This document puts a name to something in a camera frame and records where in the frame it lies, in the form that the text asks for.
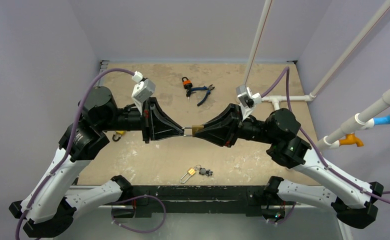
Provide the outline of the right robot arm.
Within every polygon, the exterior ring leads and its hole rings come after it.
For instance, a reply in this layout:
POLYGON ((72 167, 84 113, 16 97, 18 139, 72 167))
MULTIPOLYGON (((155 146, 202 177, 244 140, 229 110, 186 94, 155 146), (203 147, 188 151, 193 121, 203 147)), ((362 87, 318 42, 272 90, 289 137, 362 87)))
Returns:
POLYGON ((377 218, 375 202, 384 187, 357 179, 325 160, 298 136, 300 128, 289 109, 273 111, 266 120, 258 120, 252 115, 243 118, 241 108, 231 103, 217 117, 195 127, 192 134, 220 147, 232 147, 239 139, 269 144, 266 153, 276 164, 302 173, 317 184, 303 185, 272 176, 262 194, 267 202, 299 202, 332 211, 350 227, 369 226, 377 218))

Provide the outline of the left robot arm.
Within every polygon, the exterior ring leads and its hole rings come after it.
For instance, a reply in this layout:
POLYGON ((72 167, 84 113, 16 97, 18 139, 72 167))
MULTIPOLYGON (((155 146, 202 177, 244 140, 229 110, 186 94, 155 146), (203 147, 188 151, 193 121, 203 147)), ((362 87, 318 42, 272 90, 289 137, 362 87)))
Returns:
POLYGON ((92 88, 79 107, 43 178, 26 199, 9 206, 19 220, 17 233, 54 238, 99 206, 135 201, 132 184, 121 175, 83 193, 66 195, 80 172, 109 144, 107 131, 139 131, 145 143, 184 134, 184 128, 162 111, 154 97, 144 101, 141 109, 135 104, 119 108, 110 89, 100 86, 92 88))

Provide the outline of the long shackle brass padlock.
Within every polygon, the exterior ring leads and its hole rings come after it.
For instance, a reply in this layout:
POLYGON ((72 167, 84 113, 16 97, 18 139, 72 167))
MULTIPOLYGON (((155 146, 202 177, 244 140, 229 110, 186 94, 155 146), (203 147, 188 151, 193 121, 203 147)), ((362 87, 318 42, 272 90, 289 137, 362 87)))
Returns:
POLYGON ((195 173, 197 172, 196 168, 189 168, 186 173, 180 178, 179 183, 185 184, 195 173))

